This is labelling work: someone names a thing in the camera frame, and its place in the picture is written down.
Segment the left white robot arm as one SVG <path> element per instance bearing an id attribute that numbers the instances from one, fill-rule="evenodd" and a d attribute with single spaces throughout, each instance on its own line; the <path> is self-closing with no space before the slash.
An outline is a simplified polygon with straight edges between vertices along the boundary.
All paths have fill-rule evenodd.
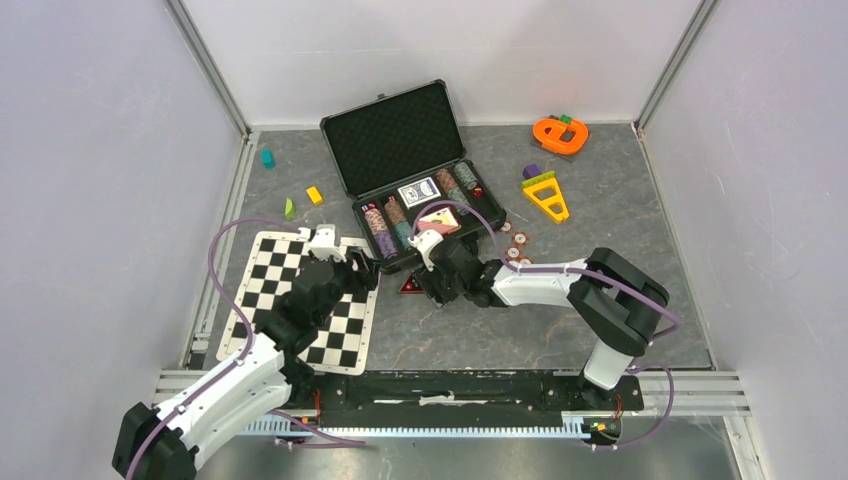
<path id="1" fill-rule="evenodd" d="M 379 265 L 331 225 L 261 232 L 220 362 L 170 399 L 124 415 L 112 457 L 126 479 L 192 479 L 256 419 L 318 396 L 317 373 L 359 374 Z"/>

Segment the purple poker chip roll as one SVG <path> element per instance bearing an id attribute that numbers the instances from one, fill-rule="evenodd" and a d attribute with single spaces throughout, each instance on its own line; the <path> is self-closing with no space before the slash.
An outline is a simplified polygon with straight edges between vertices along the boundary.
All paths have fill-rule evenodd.
<path id="1" fill-rule="evenodd" d="M 374 238 L 385 260 L 392 259 L 399 254 L 398 247 L 388 230 L 378 230 L 374 234 Z"/>

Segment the pink brown chip roll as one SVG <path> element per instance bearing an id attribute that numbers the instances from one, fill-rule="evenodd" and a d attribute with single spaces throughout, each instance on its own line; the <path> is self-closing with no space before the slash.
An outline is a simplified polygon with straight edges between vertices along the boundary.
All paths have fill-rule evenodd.
<path id="1" fill-rule="evenodd" d="M 378 230 L 388 230 L 388 226 L 385 223 L 381 211 L 376 206 L 372 206 L 373 208 L 368 212 L 363 213 L 363 216 L 366 220 L 369 230 L 374 235 Z"/>

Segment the grey green chip roll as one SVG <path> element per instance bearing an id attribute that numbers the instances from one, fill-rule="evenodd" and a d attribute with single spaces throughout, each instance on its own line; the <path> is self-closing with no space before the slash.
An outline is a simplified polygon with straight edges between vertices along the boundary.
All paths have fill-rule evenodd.
<path id="1" fill-rule="evenodd" d="M 457 181 L 462 184 L 467 190 L 473 190 L 479 184 L 479 181 L 471 170 L 470 166 L 465 162 L 459 162 L 454 167 L 454 174 Z"/>

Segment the brown poker chip roll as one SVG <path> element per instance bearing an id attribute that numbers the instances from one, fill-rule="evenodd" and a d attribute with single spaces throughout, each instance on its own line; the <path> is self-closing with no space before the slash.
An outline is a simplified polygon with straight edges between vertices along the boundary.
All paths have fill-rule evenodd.
<path id="1" fill-rule="evenodd" d="M 445 193 L 449 193 L 458 185 L 447 168 L 442 168 L 435 173 L 435 178 Z"/>

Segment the black poker carrying case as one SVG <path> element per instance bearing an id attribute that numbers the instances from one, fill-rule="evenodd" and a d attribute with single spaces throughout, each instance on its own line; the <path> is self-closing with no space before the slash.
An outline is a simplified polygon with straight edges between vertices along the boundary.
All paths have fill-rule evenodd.
<path id="1" fill-rule="evenodd" d="M 421 263 L 417 251 L 405 250 L 389 220 L 385 203 L 395 197 L 412 226 L 418 213 L 429 203 L 408 209 L 398 195 L 398 188 L 424 177 L 432 177 L 442 196 L 438 199 L 450 207 L 461 223 L 454 238 L 474 244 L 485 235 L 485 229 L 497 230 L 506 220 L 506 211 L 483 181 L 480 169 L 467 156 L 456 115 L 451 105 L 447 83 L 432 80 L 406 91 L 380 96 L 376 100 L 347 111 L 329 115 L 320 122 L 320 131 L 341 178 L 351 209 L 368 245 L 386 275 L 414 269 Z M 467 163 L 476 175 L 484 195 L 473 196 L 457 181 L 454 167 Z M 462 189 L 468 204 L 450 200 L 435 178 L 447 168 Z M 369 230 L 361 206 L 370 203 L 382 213 L 399 254 L 385 260 L 374 235 Z"/>

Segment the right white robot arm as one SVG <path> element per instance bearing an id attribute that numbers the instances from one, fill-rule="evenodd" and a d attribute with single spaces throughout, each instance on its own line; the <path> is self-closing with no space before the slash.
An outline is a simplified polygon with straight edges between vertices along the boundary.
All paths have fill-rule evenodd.
<path id="1" fill-rule="evenodd" d="M 632 362 L 662 336 L 668 291 L 617 252 L 598 247 L 586 259 L 566 263 L 484 262 L 458 240 L 434 230 L 416 234 L 412 246 L 423 265 L 415 277 L 439 305 L 463 297 L 479 308 L 546 305 L 575 310 L 597 337 L 577 382 L 580 400 L 602 408 L 618 393 Z"/>

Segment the green blue chip roll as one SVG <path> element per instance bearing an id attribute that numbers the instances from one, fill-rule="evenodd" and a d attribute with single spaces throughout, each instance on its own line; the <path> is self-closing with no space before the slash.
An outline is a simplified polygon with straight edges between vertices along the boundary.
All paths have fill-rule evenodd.
<path id="1" fill-rule="evenodd" d="M 468 201 L 459 186 L 454 186 L 453 188 L 447 190 L 446 195 L 450 200 L 455 201 L 461 205 L 468 204 Z"/>

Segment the brown 100 chip roll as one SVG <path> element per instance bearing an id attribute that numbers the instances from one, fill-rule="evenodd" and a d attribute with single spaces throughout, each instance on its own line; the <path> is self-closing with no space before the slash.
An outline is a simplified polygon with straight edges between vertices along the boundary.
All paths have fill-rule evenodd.
<path id="1" fill-rule="evenodd" d="M 385 210 L 393 226 L 398 226 L 407 222 L 407 217 L 403 207 L 395 197 L 389 197 L 385 203 Z"/>

